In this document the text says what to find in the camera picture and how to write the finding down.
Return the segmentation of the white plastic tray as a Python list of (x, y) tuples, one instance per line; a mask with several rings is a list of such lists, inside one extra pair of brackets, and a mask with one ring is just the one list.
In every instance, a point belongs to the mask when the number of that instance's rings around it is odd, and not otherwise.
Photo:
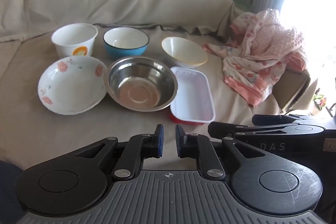
[(178, 83), (177, 95), (170, 105), (175, 123), (202, 125), (215, 120), (215, 108), (209, 81), (202, 72), (172, 67)]

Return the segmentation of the stainless steel bowl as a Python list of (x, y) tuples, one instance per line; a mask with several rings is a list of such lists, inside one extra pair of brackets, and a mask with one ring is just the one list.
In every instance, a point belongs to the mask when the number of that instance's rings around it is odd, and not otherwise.
[(178, 91), (172, 70), (145, 56), (116, 60), (105, 73), (105, 87), (120, 106), (143, 113), (165, 109)]

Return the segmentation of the white bowl yellow rim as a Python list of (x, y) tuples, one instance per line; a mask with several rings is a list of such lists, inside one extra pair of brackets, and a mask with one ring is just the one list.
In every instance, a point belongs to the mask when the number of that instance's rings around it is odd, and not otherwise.
[(175, 66), (196, 68), (208, 61), (205, 50), (195, 42), (179, 37), (168, 37), (161, 42), (163, 51)]

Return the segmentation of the floral white plate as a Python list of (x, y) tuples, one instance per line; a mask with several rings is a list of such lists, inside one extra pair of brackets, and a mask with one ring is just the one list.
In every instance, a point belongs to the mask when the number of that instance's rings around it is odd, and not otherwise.
[(50, 65), (38, 82), (38, 96), (50, 111), (61, 115), (83, 113), (106, 95), (106, 65), (90, 56), (70, 56)]

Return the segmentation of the blue enamel bowl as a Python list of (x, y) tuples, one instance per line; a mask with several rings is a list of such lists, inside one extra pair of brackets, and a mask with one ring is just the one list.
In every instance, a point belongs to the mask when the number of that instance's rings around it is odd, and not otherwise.
[(150, 39), (143, 31), (131, 27), (117, 27), (103, 35), (104, 47), (112, 59), (141, 56), (145, 53)]

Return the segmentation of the white paper cup bowl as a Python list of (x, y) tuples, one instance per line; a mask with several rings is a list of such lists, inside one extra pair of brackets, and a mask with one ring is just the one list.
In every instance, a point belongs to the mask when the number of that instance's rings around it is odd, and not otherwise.
[(69, 24), (56, 30), (51, 41), (59, 59), (69, 56), (92, 56), (98, 29), (87, 23)]

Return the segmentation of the pink floral blanket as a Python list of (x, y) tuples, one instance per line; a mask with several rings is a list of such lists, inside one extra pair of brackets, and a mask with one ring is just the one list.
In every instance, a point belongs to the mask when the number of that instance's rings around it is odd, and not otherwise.
[(256, 107), (266, 100), (287, 67), (297, 72), (306, 68), (303, 35), (285, 28), (278, 10), (244, 12), (230, 30), (223, 46), (205, 44), (203, 48), (221, 58), (224, 83), (249, 105)]

